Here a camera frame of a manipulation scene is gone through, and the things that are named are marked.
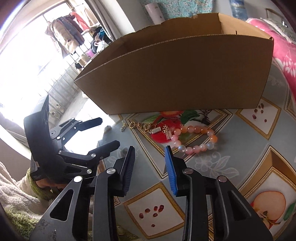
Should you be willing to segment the left hand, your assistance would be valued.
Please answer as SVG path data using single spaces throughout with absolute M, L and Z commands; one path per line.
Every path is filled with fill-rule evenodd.
M 41 189 L 45 189 L 47 187 L 51 187 L 51 188 L 55 187 L 58 189 L 64 189 L 67 186 L 67 184 L 53 183 L 51 180 L 49 180 L 47 178 L 36 181 L 36 185 L 38 187 L 40 187 Z

